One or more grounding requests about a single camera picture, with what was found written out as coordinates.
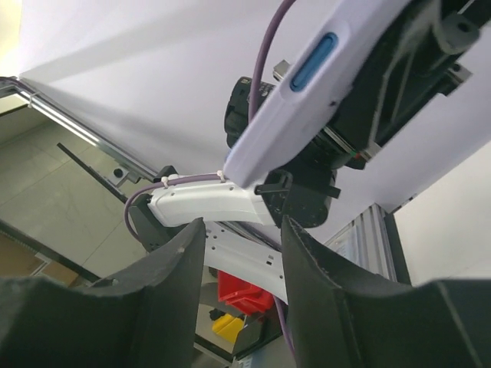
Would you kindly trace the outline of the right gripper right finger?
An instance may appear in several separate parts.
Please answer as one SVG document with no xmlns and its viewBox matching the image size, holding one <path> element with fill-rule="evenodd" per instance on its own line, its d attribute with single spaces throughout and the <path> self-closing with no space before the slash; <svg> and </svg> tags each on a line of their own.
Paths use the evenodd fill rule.
<svg viewBox="0 0 491 368">
<path fill-rule="evenodd" d="M 373 274 L 284 218 L 288 320 L 300 367 L 488 367 L 490 282 L 412 287 Z"/>
</svg>

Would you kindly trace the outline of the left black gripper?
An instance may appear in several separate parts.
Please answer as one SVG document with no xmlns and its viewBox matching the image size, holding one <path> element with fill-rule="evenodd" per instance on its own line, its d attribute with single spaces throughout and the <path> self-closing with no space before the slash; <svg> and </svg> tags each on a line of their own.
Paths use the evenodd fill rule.
<svg viewBox="0 0 491 368">
<path fill-rule="evenodd" d="M 479 1 L 411 1 L 376 43 L 333 117 L 300 153 L 266 175 L 363 169 L 436 95 L 455 89 L 450 74 L 481 28 Z M 259 71 L 237 80 L 224 120 L 230 152 L 280 82 L 263 82 Z"/>
</svg>

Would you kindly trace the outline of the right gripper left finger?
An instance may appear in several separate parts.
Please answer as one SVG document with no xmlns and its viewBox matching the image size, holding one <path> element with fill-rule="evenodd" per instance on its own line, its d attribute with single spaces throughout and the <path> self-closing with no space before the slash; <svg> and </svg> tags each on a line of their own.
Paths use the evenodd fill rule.
<svg viewBox="0 0 491 368">
<path fill-rule="evenodd" d="M 189 367 L 202 282 L 201 219 L 91 287 L 1 280 L 3 367 Z"/>
</svg>

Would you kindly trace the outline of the phone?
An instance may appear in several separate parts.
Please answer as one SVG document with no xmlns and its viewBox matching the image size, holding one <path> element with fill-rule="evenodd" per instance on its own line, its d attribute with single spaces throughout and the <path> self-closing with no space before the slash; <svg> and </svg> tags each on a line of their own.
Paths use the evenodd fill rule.
<svg viewBox="0 0 491 368">
<path fill-rule="evenodd" d="M 333 117 L 371 50 L 407 4 L 337 4 L 232 148 L 225 176 L 245 188 L 300 153 Z"/>
</svg>

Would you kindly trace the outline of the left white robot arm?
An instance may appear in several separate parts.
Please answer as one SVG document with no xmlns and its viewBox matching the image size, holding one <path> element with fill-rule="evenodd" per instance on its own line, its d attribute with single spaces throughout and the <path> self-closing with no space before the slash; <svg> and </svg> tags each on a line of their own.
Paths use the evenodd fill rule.
<svg viewBox="0 0 491 368">
<path fill-rule="evenodd" d="M 317 228 L 333 199 L 349 215 L 394 209 L 450 166 L 437 126 L 410 121 L 457 87 L 456 61 L 479 40 L 488 1 L 343 1 L 314 29 L 277 87 L 261 96 L 221 172 L 163 177 L 144 208 L 163 228 L 206 223 Z"/>
</svg>

